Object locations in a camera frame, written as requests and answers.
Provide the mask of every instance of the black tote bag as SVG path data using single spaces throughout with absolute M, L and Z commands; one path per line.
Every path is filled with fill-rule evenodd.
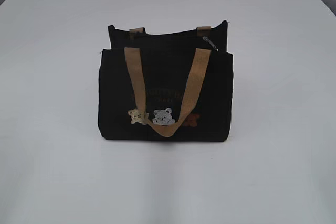
M 224 141 L 233 55 L 200 48 L 103 50 L 98 125 L 108 140 Z
M 111 48 L 123 47 L 192 47 L 227 50 L 227 21 L 211 28 L 209 26 L 197 27 L 195 30 L 182 31 L 173 34 L 150 35 L 145 28 L 130 29 L 129 31 L 109 26 Z

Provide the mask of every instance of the zipper pull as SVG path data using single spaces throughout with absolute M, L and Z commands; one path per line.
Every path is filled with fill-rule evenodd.
M 206 41 L 206 42 L 208 42 L 210 44 L 210 46 L 212 46 L 213 49 L 215 49 L 216 51 L 219 51 L 218 48 L 215 46 L 215 44 L 213 44 L 212 41 L 209 40 L 208 37 L 203 36 L 203 40 Z

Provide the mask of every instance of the beige fabric strap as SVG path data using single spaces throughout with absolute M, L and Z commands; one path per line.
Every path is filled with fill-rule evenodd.
M 196 28 L 197 36 L 209 36 L 211 32 L 211 26 L 198 26 Z
M 130 29 L 130 39 L 134 39 L 134 34 L 136 33 L 144 33 L 145 28 L 144 27 L 139 27 L 135 29 Z
M 124 53 L 127 68 L 133 85 L 135 103 L 143 118 L 143 115 L 146 115 L 146 92 L 143 79 L 140 50 L 139 48 L 126 47 L 124 49 Z M 208 49 L 196 49 L 194 61 L 189 72 L 186 88 L 183 95 L 180 116 L 176 123 L 169 126 L 160 126 L 153 124 L 148 118 L 143 118 L 145 123 L 148 124 L 161 136 L 170 137 L 174 135 L 174 133 L 181 126 L 186 117 L 196 107 L 198 97 L 200 96 L 199 94 L 203 85 L 210 54 L 211 51 Z

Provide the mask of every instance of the white backdrop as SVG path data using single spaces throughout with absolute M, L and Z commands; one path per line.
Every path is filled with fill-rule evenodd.
M 107 26 L 230 21 L 224 143 L 109 142 Z M 0 223 L 336 223 L 336 19 L 320 0 L 7 0 L 0 6 Z

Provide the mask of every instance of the teddy bear patch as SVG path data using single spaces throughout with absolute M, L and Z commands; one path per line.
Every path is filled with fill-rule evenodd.
M 182 126 L 183 127 L 197 127 L 197 119 L 201 116 L 197 113 L 190 113 L 187 118 L 184 120 Z
M 139 112 L 139 110 L 137 108 L 135 108 L 134 110 L 129 110 L 128 115 L 130 115 L 131 118 L 132 118 L 131 124 L 141 123 L 143 125 L 146 125 L 146 123 L 142 120 L 141 113 Z
M 175 123 L 175 119 L 173 119 L 172 109 L 167 108 L 165 110 L 154 110 L 153 123 L 161 126 L 168 126 Z

